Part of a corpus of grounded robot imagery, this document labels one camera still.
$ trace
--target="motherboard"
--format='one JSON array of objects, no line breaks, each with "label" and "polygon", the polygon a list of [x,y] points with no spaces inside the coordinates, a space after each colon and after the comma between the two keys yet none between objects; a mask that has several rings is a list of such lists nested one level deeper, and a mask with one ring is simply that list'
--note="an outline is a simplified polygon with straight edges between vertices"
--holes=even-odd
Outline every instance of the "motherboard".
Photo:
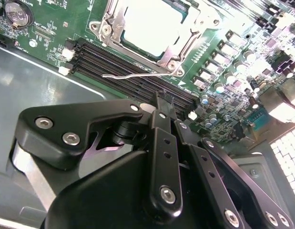
[{"label": "motherboard", "polygon": [[218,142],[295,122],[295,0],[0,0],[0,46]]}]

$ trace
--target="screw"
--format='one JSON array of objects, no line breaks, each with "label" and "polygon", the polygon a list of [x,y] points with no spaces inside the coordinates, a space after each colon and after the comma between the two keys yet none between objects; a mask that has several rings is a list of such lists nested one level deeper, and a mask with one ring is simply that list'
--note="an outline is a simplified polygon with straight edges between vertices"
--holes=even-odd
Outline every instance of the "screw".
[{"label": "screw", "polygon": [[219,20],[216,19],[216,20],[213,21],[213,23],[214,23],[214,25],[218,25],[219,24]]},{"label": "screw", "polygon": [[251,169],[251,170],[250,170],[250,174],[251,174],[252,176],[254,176],[254,177],[257,177],[257,176],[258,176],[257,171],[256,171],[255,169]]},{"label": "screw", "polygon": [[160,116],[161,118],[166,118],[166,115],[165,115],[165,114],[162,114],[162,113],[159,113],[159,116]]},{"label": "screw", "polygon": [[35,124],[40,129],[50,129],[53,126],[53,122],[45,117],[36,119]]},{"label": "screw", "polygon": [[133,109],[134,111],[138,111],[139,110],[139,108],[137,106],[135,106],[135,105],[131,105],[130,108]]},{"label": "screw", "polygon": [[96,30],[97,29],[97,25],[96,24],[91,24],[91,29],[92,30]]},{"label": "screw", "polygon": [[287,219],[281,215],[280,213],[277,213],[277,215],[279,216],[281,222],[286,226],[286,227],[290,227],[289,222],[287,221]]},{"label": "screw", "polygon": [[214,145],[213,145],[212,142],[210,142],[210,141],[206,141],[206,143],[208,144],[209,147],[214,148]]},{"label": "screw", "polygon": [[183,76],[183,75],[184,75],[184,71],[182,71],[182,70],[178,70],[178,71],[177,71],[177,75],[178,75],[178,76]]},{"label": "screw", "polygon": [[173,204],[176,201],[174,192],[168,187],[161,188],[160,194],[162,199],[168,204]]},{"label": "screw", "polygon": [[176,68],[176,62],[175,61],[170,61],[168,63],[168,65],[167,65],[167,68],[168,68],[168,70],[171,70],[171,71],[175,70],[175,68]]},{"label": "screw", "polygon": [[237,218],[237,216],[230,210],[226,209],[224,211],[224,215],[226,217],[226,219],[228,220],[228,222],[235,228],[239,227],[239,220]]},{"label": "screw", "polygon": [[266,212],[266,216],[268,218],[268,220],[274,225],[274,226],[278,226],[279,224],[277,223],[276,219],[274,218],[273,215],[271,215],[269,212]]},{"label": "screw", "polygon": [[104,36],[110,35],[111,31],[112,31],[112,29],[111,29],[110,25],[104,25],[103,28],[102,28],[102,34]]},{"label": "screw", "polygon": [[180,126],[181,126],[183,129],[187,129],[187,126],[186,126],[186,124],[184,124],[184,123],[180,123]]},{"label": "screw", "polygon": [[62,140],[68,145],[77,146],[81,139],[77,134],[68,132],[62,136]]}]

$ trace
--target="cpu socket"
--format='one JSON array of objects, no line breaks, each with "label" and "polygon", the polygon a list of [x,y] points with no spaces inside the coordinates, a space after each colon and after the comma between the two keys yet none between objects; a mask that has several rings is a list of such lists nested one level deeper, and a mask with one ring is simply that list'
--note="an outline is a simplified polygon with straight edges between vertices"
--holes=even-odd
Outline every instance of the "cpu socket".
[{"label": "cpu socket", "polygon": [[186,56],[204,31],[220,22],[216,13],[206,18],[202,6],[184,0],[108,0],[102,21],[91,21],[89,28],[151,75],[183,76]]}]

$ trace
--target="white grid panel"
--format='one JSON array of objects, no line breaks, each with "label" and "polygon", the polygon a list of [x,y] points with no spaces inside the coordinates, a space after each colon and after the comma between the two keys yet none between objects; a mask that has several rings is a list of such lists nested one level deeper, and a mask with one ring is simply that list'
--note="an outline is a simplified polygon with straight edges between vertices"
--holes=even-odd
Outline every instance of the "white grid panel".
[{"label": "white grid panel", "polygon": [[272,143],[271,148],[295,193],[295,129]]}]

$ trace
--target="black plastic bracket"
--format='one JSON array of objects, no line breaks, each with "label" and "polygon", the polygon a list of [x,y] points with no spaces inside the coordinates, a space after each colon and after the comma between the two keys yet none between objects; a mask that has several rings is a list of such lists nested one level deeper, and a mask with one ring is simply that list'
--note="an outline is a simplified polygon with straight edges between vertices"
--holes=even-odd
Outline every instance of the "black plastic bracket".
[{"label": "black plastic bracket", "polygon": [[[219,229],[244,229],[243,221],[235,208],[227,189],[225,188],[209,153],[198,147],[199,136],[180,121],[174,122],[174,127],[180,138],[179,151],[182,152],[182,160],[185,160],[190,170],[203,184],[208,202],[212,206],[212,212],[216,218],[213,227]],[[228,221],[227,214],[233,217],[234,226]]]},{"label": "black plastic bracket", "polygon": [[[131,100],[111,100],[86,104],[33,107],[24,110],[16,127],[15,137],[20,147],[58,169],[72,169],[89,148],[91,133],[104,130],[119,121],[138,121],[141,108]],[[38,128],[37,118],[53,122],[50,129]],[[75,133],[80,142],[71,146],[63,142],[65,133]]]},{"label": "black plastic bracket", "polygon": [[201,140],[203,147],[212,155],[213,161],[238,187],[242,213],[252,228],[295,228],[291,219],[265,194],[262,189],[209,138]]},{"label": "black plastic bracket", "polygon": [[183,208],[177,140],[170,117],[155,110],[150,120],[149,188],[145,209],[157,223],[168,223]]}]

